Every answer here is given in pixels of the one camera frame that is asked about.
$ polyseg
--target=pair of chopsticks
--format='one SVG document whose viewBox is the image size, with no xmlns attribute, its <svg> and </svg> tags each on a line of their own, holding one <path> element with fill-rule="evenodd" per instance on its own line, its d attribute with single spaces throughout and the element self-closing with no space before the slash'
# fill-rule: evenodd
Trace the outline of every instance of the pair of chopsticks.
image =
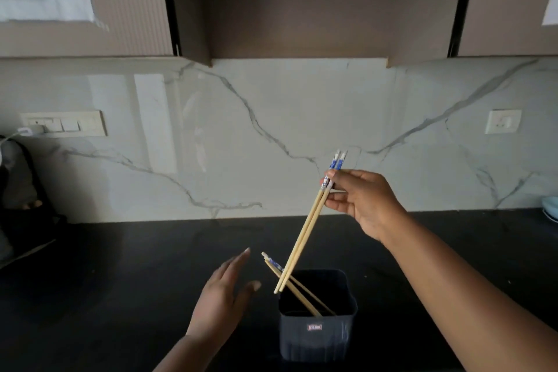
<svg viewBox="0 0 558 372">
<path fill-rule="evenodd" d="M 271 257 L 269 257 L 263 251 L 262 251 L 262 256 L 264 258 L 264 261 L 266 262 L 266 265 L 269 266 L 269 268 L 273 272 L 275 272 L 275 275 L 277 277 L 281 277 L 281 272 L 283 272 L 283 268 L 281 267 L 281 265 L 279 265 L 279 263 L 271 259 Z M 306 291 L 308 295 L 312 297 L 314 300 L 316 300 L 325 310 L 335 315 L 335 312 L 333 310 L 331 310 L 328 306 L 326 306 L 324 302 L 322 302 L 319 298 L 317 298 L 313 294 L 313 292 L 307 289 L 303 284 L 301 284 L 300 281 L 298 281 L 296 278 L 293 277 L 290 277 L 290 280 L 294 282 L 296 285 L 298 285 L 302 290 Z M 321 313 L 317 311 L 317 309 L 312 305 L 312 303 L 310 303 L 310 301 L 306 297 L 304 297 L 304 295 L 298 290 L 298 288 L 296 288 L 290 281 L 287 282 L 286 285 L 287 288 L 291 290 L 291 292 L 295 295 L 295 297 L 299 299 L 300 302 L 310 311 L 310 313 L 312 313 L 314 316 L 321 317 Z"/>
<path fill-rule="evenodd" d="M 346 155 L 346 151 L 341 153 L 341 150 L 338 150 L 335 153 L 335 157 L 333 157 L 333 161 L 331 162 L 329 169 L 341 169 Z M 314 204 L 310 209 L 310 213 L 308 214 L 306 221 L 304 221 L 303 228 L 300 230 L 300 234 L 296 239 L 295 246 L 292 248 L 292 252 L 289 256 L 287 264 L 285 265 L 285 269 L 283 270 L 281 277 L 279 277 L 279 282 L 277 283 L 277 286 L 273 291 L 275 294 L 277 294 L 278 291 L 283 291 L 285 285 L 287 285 L 287 282 L 289 282 L 289 277 L 291 276 L 292 271 L 295 269 L 296 263 L 298 262 L 298 259 L 303 252 L 304 246 L 306 245 L 306 242 L 310 237 L 310 233 L 312 232 L 314 225 L 316 225 L 316 221 L 321 213 L 321 209 L 324 207 L 324 203 L 328 199 L 328 194 L 331 190 L 331 187 L 333 187 L 333 183 L 329 180 L 329 178 L 325 177 L 320 190 L 317 193 L 316 200 L 314 200 Z"/>
</svg>

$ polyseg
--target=black cabinet edge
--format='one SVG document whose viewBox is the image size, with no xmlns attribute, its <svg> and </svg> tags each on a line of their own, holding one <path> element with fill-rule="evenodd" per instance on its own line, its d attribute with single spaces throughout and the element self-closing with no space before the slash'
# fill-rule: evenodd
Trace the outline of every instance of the black cabinet edge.
<svg viewBox="0 0 558 372">
<path fill-rule="evenodd" d="M 167 17 L 169 20 L 169 30 L 171 33 L 172 52 L 175 56 L 182 56 L 180 47 L 180 36 L 178 33 L 178 20 L 176 18 L 176 7 L 174 0 L 164 0 L 167 7 Z"/>
<path fill-rule="evenodd" d="M 455 58 L 459 52 L 459 44 L 463 34 L 465 25 L 465 16 L 467 15 L 467 7 L 469 0 L 457 0 L 457 8 L 455 9 L 455 19 L 453 28 L 451 29 L 450 46 L 448 48 L 448 58 Z"/>
</svg>

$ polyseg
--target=wall switch plate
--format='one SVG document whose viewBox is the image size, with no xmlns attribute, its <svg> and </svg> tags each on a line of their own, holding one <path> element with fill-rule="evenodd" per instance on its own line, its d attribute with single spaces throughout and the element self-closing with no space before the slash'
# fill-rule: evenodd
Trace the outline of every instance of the wall switch plate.
<svg viewBox="0 0 558 372">
<path fill-rule="evenodd" d="M 101 111 L 19 114 L 24 126 L 43 125 L 42 137 L 100 137 L 107 135 Z"/>
<path fill-rule="evenodd" d="M 488 122 L 485 134 L 515 133 L 520 127 L 521 109 L 492 110 L 488 114 Z"/>
</svg>

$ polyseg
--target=marble backsplash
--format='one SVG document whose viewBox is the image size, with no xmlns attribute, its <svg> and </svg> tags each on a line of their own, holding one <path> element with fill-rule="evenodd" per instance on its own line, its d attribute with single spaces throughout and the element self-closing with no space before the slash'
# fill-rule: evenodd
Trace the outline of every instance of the marble backsplash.
<svg viewBox="0 0 558 372">
<path fill-rule="evenodd" d="M 107 137 L 21 140 L 73 222 L 304 215 L 338 148 L 412 211 L 558 193 L 558 58 L 4 60 L 0 76 L 4 134 L 20 112 L 103 112 Z M 523 109 L 518 133 L 484 134 L 495 108 Z"/>
</svg>

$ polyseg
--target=backpack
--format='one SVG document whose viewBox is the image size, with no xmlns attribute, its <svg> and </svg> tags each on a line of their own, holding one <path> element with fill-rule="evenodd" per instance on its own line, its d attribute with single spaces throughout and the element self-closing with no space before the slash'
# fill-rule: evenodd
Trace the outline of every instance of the backpack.
<svg viewBox="0 0 558 372">
<path fill-rule="evenodd" d="M 56 240 L 66 217 L 54 210 L 31 154 L 0 135 L 0 269 Z"/>
</svg>

